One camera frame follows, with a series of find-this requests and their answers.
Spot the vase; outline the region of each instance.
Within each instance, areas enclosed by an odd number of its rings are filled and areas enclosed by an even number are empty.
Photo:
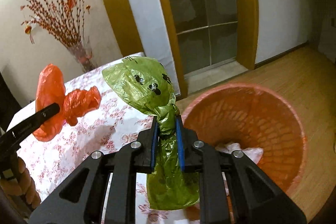
[[[93,55],[89,38],[86,41],[80,41],[72,47],[69,47],[68,51],[74,56],[75,60],[82,65],[83,72],[89,72],[97,68],[92,60]]]

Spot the green plastic bag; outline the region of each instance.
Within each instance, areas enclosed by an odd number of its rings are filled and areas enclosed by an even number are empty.
[[[197,173],[183,173],[177,158],[175,116],[179,109],[164,67],[149,57],[126,57],[102,71],[106,83],[127,104],[156,115],[160,127],[154,172],[147,175],[151,209],[178,210],[199,201]]]

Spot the basket rim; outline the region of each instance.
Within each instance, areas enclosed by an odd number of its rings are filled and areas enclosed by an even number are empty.
[[[302,139],[302,161],[301,161],[301,164],[299,166],[298,174],[293,178],[293,180],[291,182],[291,185],[286,190],[287,195],[292,195],[295,192],[295,190],[297,189],[297,187],[298,187],[299,183],[301,182],[301,180],[303,178],[303,175],[304,175],[304,170],[305,170],[305,166],[306,166],[306,163],[307,163],[308,144],[307,144],[307,139],[306,139],[306,136],[305,136],[305,132],[303,130],[303,125],[302,125],[302,123],[299,119],[298,114],[296,113],[294,108],[289,104],[289,102],[286,99],[284,99],[281,95],[279,95],[275,91],[273,91],[269,88],[266,88],[264,86],[261,86],[259,84],[235,82],[235,83],[227,83],[227,84],[219,85],[215,88],[212,88],[212,89],[209,89],[209,90],[205,91],[200,96],[195,98],[186,107],[186,109],[182,113],[182,115],[181,115],[182,121],[184,122],[188,118],[191,111],[195,108],[195,106],[198,105],[205,98],[207,98],[207,97],[211,96],[212,94],[217,93],[221,90],[230,89],[230,88],[239,88],[239,87],[241,87],[241,88],[253,88],[255,90],[261,90],[261,91],[267,92],[267,93],[273,95],[274,97],[278,98],[293,113],[296,121],[299,124],[300,131],[301,131],[301,139]]]

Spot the glass panel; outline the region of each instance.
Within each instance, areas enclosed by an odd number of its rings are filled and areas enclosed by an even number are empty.
[[[211,63],[236,57],[237,23],[210,27]]]
[[[209,25],[237,21],[236,0],[206,0]]]
[[[176,32],[207,26],[204,0],[170,0]]]
[[[210,65],[208,28],[179,34],[177,37],[184,74]]]

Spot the knotted orange bag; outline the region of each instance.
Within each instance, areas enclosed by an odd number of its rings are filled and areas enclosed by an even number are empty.
[[[47,65],[40,73],[35,108],[39,111],[52,103],[58,103],[60,111],[44,122],[33,135],[42,142],[52,140],[61,132],[65,122],[75,126],[78,122],[77,118],[98,109],[100,101],[100,92],[96,86],[90,88],[89,91],[75,89],[65,96],[61,70],[53,64]]]

